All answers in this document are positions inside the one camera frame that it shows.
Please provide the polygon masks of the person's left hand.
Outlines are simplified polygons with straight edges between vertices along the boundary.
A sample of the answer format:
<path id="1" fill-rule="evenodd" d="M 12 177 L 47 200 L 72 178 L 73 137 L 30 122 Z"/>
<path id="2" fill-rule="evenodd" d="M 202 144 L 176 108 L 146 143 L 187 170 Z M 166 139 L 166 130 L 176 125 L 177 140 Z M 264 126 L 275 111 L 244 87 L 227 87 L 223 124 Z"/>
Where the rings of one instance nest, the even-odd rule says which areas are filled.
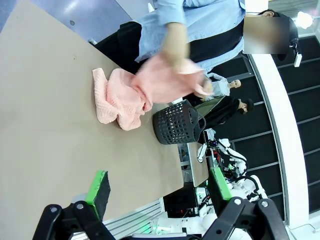
<path id="1" fill-rule="evenodd" d="M 201 87 L 202 92 L 196 91 L 193 93 L 198 98 L 205 99 L 207 96 L 211 96 L 213 94 L 213 86 L 210 78 L 204 76 Z"/>

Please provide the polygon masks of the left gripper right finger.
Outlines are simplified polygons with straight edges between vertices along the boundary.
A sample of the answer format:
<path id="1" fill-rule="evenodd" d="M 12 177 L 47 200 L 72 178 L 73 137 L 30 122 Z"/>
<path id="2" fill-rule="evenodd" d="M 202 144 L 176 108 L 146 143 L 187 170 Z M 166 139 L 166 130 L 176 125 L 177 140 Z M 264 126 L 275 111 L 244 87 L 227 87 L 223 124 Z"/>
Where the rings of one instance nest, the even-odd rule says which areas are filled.
<path id="1" fill-rule="evenodd" d="M 275 203 L 268 198 L 252 203 L 232 197 L 219 167 L 209 171 L 208 192 L 217 219 L 204 234 L 205 240 L 229 240 L 235 229 L 246 230 L 252 240 L 289 239 Z"/>

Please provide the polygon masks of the person's right hand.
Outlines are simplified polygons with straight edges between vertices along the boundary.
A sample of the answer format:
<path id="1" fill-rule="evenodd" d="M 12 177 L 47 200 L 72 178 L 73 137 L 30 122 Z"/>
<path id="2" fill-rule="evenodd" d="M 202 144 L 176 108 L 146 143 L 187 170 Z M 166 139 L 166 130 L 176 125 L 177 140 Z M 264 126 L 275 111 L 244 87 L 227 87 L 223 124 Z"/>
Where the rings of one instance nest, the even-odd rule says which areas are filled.
<path id="1" fill-rule="evenodd" d="M 188 45 L 165 46 L 161 51 L 168 65 L 176 72 L 183 68 L 184 61 L 189 57 L 190 48 Z"/>

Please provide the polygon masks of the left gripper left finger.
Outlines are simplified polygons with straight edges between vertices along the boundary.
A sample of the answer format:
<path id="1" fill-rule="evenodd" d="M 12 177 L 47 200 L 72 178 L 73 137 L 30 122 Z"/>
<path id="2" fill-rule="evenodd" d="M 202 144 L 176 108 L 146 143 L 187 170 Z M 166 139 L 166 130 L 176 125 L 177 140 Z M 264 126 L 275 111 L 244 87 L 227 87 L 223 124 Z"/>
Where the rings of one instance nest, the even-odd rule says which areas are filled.
<path id="1" fill-rule="evenodd" d="M 111 187 L 108 172 L 98 170 L 84 200 L 62 208 L 47 205 L 37 224 L 34 240 L 70 240 L 75 233 L 84 232 L 89 240 L 113 240 L 103 224 Z"/>

